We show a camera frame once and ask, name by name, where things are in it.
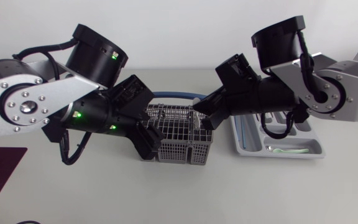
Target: metal bolt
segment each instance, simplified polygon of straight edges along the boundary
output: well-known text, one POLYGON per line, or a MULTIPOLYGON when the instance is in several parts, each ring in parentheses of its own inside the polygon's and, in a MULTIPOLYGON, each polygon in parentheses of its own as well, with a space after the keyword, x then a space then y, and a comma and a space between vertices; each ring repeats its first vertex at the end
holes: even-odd
POLYGON ((9 85, 4 82, 4 83, 1 83, 0 86, 1 86, 2 88, 7 88, 9 85))
POLYGON ((7 106, 8 107, 10 107, 10 108, 13 108, 13 107, 15 107, 15 103, 14 102, 9 102, 8 104, 7 104, 7 106))
POLYGON ((41 83, 42 83, 42 79, 37 78, 34 82, 35 82, 35 84, 41 84, 41 83))

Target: gray table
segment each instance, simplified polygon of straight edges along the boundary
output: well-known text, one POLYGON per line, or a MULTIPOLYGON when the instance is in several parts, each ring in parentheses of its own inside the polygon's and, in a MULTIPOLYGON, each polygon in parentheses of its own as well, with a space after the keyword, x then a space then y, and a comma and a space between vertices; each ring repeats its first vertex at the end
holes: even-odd
MULTIPOLYGON (((124 70, 120 80, 132 73, 153 91, 220 86, 213 70, 124 70)), ((100 134, 66 166, 41 131, 5 136, 0 146, 29 150, 0 193, 0 223, 358 223, 358 123, 310 122, 325 159, 239 157, 228 121, 205 166, 141 162, 130 140, 100 134)), ((70 131, 71 146, 81 137, 70 131)))

